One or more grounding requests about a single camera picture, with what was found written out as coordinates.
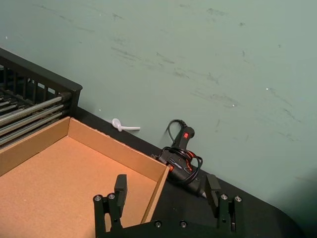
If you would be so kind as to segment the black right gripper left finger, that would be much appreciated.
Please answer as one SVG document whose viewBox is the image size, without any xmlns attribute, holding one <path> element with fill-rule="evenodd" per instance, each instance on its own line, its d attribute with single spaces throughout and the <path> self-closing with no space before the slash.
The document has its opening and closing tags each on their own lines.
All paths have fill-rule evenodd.
<svg viewBox="0 0 317 238">
<path fill-rule="evenodd" d="M 119 232 L 123 229 L 120 218 L 122 217 L 126 196 L 126 174 L 117 176 L 114 192 L 108 194 L 106 197 L 101 194 L 94 196 L 95 233 L 106 233 L 106 214 L 110 216 L 111 232 Z"/>
</svg>

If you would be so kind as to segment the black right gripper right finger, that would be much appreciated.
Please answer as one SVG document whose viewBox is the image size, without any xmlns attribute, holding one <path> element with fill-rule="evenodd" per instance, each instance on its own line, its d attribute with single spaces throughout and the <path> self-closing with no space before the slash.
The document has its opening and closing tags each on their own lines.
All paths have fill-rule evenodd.
<svg viewBox="0 0 317 238">
<path fill-rule="evenodd" d="M 243 231 L 243 199 L 224 193 L 215 175 L 206 175 L 205 194 L 222 232 Z"/>
</svg>

